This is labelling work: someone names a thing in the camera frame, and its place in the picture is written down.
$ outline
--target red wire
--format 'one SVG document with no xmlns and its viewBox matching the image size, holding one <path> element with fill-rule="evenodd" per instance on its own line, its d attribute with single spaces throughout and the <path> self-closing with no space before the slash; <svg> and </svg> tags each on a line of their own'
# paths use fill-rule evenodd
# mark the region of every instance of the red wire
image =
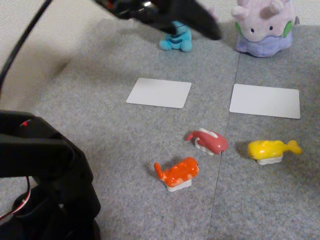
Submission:
<svg viewBox="0 0 320 240">
<path fill-rule="evenodd" d="M 26 195 L 25 199 L 22 201 L 22 203 L 15 210 L 11 210 L 11 211 L 7 212 L 6 214 L 0 216 L 0 221 L 11 214 L 18 212 L 20 209 L 22 209 L 27 204 L 27 202 L 30 198 L 30 195 L 31 195 L 31 187 L 30 187 L 29 177 L 26 176 L 25 178 L 26 178 L 26 182 L 27 182 L 27 186 L 28 186 L 27 195 Z"/>
</svg>

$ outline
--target black cable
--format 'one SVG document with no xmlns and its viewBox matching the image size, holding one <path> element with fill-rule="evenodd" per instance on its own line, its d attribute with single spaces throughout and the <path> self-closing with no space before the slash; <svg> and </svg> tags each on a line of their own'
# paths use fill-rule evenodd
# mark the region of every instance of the black cable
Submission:
<svg viewBox="0 0 320 240">
<path fill-rule="evenodd" d="M 15 60 L 19 50 L 21 49 L 21 47 L 25 43 L 26 39 L 28 38 L 30 32 L 32 31 L 34 26 L 37 24 L 38 20 L 41 18 L 42 14 L 45 12 L 45 10 L 47 9 L 47 7 L 50 5 L 51 2 L 52 2 L 52 0 L 45 0 L 44 1 L 44 3 L 40 7 L 40 9 L 36 13 L 36 15 L 33 17 L 32 21 L 29 23 L 28 27 L 26 28 L 26 30 L 24 31 L 24 33 L 20 37 L 19 41 L 14 46 L 8 59 L 6 60 L 4 66 L 1 70 L 1 73 L 0 73 L 0 94 L 1 94 L 1 90 L 3 87 L 4 81 L 5 81 L 6 75 L 9 71 L 13 61 Z"/>
</svg>

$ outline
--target fish tail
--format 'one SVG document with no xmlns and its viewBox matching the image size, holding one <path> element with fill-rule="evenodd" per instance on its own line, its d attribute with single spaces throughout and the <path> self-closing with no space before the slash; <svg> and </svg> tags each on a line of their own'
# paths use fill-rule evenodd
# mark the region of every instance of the fish tail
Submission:
<svg viewBox="0 0 320 240">
<path fill-rule="evenodd" d="M 186 141 L 190 141 L 191 139 L 193 139 L 194 138 L 194 135 L 193 135 L 193 133 L 191 133 L 191 134 L 189 134 L 187 137 L 186 137 Z"/>
<path fill-rule="evenodd" d="M 164 178 L 164 172 L 161 170 L 161 166 L 159 163 L 156 162 L 154 164 L 154 170 L 155 170 L 158 178 L 162 180 Z"/>
<path fill-rule="evenodd" d="M 289 150 L 295 154 L 301 154 L 302 153 L 302 149 L 298 146 L 297 141 L 295 140 L 291 140 L 288 142 L 288 147 Z"/>
</svg>

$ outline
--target red fish toy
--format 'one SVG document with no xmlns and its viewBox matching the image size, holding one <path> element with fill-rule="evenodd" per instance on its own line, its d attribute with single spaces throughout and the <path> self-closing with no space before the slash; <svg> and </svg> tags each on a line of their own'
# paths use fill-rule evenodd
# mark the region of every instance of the red fish toy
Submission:
<svg viewBox="0 0 320 240">
<path fill-rule="evenodd" d="M 195 147 L 209 155 L 222 154 L 228 147 L 228 142 L 222 135 L 203 128 L 200 128 L 199 131 L 193 131 L 186 138 L 186 141 L 193 138 L 196 138 Z"/>
</svg>

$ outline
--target gray carpet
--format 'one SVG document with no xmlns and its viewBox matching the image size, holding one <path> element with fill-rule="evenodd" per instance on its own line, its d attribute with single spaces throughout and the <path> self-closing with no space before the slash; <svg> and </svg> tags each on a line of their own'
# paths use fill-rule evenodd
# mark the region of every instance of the gray carpet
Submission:
<svg viewBox="0 0 320 240">
<path fill-rule="evenodd" d="M 104 20 L 28 109 L 85 152 L 102 239 L 320 238 L 320 28 L 295 27 L 294 47 L 258 59 L 233 51 L 234 28 L 222 27 L 224 40 L 194 33 L 183 53 L 161 51 L 163 35 L 151 28 Z M 127 104 L 138 78 L 191 82 L 184 108 Z M 235 82 L 299 89 L 301 119 L 229 113 Z M 225 135 L 228 150 L 208 156 L 184 141 L 199 128 Z M 260 139 L 295 139 L 304 153 L 260 166 L 246 156 L 247 142 Z M 168 192 L 153 164 L 165 169 L 188 156 L 198 176 Z M 25 189 L 15 181 L 0 209 Z"/>
</svg>

